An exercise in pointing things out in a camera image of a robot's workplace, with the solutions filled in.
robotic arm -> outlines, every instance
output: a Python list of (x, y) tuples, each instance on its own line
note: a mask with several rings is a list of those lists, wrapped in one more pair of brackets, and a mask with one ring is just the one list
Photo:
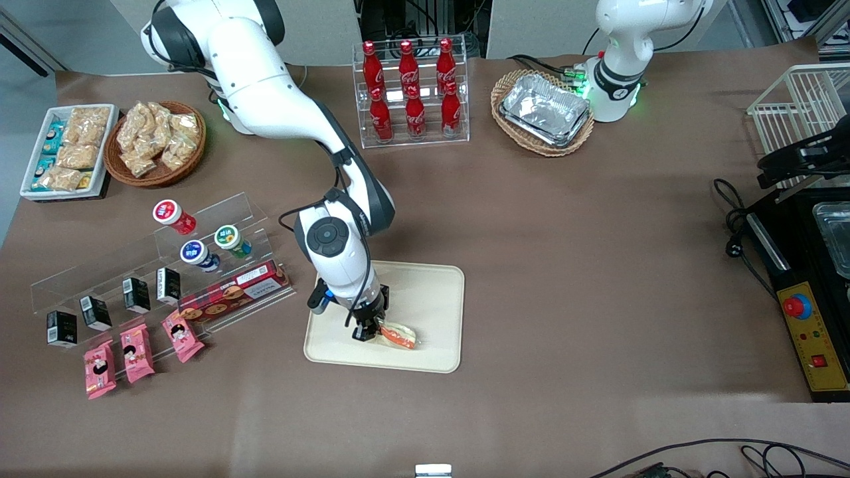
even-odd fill
[(596, 21), (609, 36), (604, 56), (585, 64), (587, 100), (593, 117), (613, 122), (625, 116), (655, 51), (653, 31), (694, 23), (714, 0), (599, 0)]
[(204, 75), (237, 131), (265, 138), (310, 138), (348, 176), (344, 191), (300, 211), (298, 246), (326, 284), (328, 298), (351, 310), (354, 338), (372, 339), (385, 309), (366, 238), (386, 230), (395, 205), (328, 109), (298, 89), (275, 50), (284, 27), (275, 0), (195, 0), (154, 8), (142, 44), (178, 71)]

pink snack package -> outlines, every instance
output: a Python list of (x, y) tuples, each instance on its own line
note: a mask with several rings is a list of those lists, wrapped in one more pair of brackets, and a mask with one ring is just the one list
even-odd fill
[(83, 356), (86, 362), (86, 393), (92, 400), (114, 389), (115, 362), (112, 360), (112, 341), (94, 347)]
[(204, 348), (204, 343), (195, 337), (195, 331), (180, 316), (179, 310), (175, 310), (170, 316), (166, 317), (162, 321), (162, 326), (165, 327), (165, 332), (171, 338), (174, 351), (177, 352), (177, 358), (181, 362), (185, 363), (198, 353), (198, 350)]
[(148, 327), (145, 324), (122, 332), (121, 347), (124, 353), (124, 369), (130, 383), (155, 372)]

red emergency stop button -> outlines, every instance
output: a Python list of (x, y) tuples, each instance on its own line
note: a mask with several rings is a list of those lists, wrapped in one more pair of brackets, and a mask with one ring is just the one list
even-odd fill
[(782, 302), (782, 309), (789, 316), (805, 320), (812, 315), (812, 302), (805, 295), (795, 293)]

yellow control panel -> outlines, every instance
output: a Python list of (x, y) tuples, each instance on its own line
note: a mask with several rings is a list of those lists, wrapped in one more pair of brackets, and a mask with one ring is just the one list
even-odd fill
[(776, 293), (811, 391), (848, 390), (838, 355), (808, 282)]

wicker basket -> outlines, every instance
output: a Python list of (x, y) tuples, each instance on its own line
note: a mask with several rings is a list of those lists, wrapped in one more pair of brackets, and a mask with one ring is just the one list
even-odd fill
[(495, 87), (493, 87), (493, 91), (490, 92), (490, 112), (493, 114), (493, 119), (496, 120), (496, 123), (498, 123), (501, 129), (503, 129), (505, 133), (511, 137), (511, 139), (516, 141), (518, 145), (524, 147), (526, 150), (533, 151), (541, 156), (547, 157), (567, 156), (571, 152), (579, 149), (579, 146), (581, 146), (581, 144), (587, 140), (587, 137), (590, 136), (591, 131), (593, 131), (593, 114), (587, 118), (587, 121), (585, 121), (584, 125), (566, 148), (556, 148), (546, 144), (546, 142), (542, 139), (537, 138), (512, 122), (509, 122), (499, 112), (499, 104), (505, 99), (507, 94), (510, 93), (517, 80), (520, 77), (531, 73), (543, 75), (543, 77), (552, 82), (555, 86), (567, 88), (566, 83), (558, 80), (556, 77), (553, 77), (548, 73), (533, 70), (512, 71), (496, 82)]
[(195, 108), (189, 105), (184, 105), (183, 103), (178, 103), (177, 101), (161, 101), (160, 105), (168, 108), (168, 110), (175, 115), (185, 115), (188, 113), (193, 113), (195, 115), (198, 119), (198, 129), (200, 132), (198, 148), (194, 153), (192, 153), (192, 156), (189, 156), (189, 159), (186, 160), (186, 164), (181, 166), (177, 171), (172, 171), (166, 165), (162, 164), (161, 161), (158, 161), (162, 155), (162, 153), (160, 153), (154, 156), (156, 168), (151, 169), (141, 178), (136, 178), (132, 173), (130, 173), (130, 170), (121, 159), (122, 151), (121, 147), (118, 145), (117, 135), (126, 118), (122, 117), (118, 120), (118, 123), (116, 123), (115, 127), (109, 133), (109, 138), (106, 140), (104, 162), (106, 164), (106, 169), (112, 177), (118, 179), (125, 185), (141, 188), (170, 186), (188, 176), (192, 170), (195, 169), (198, 163), (201, 162), (201, 158), (204, 155), (204, 145), (207, 142), (207, 124), (204, 122), (204, 117), (201, 116), (201, 113)]

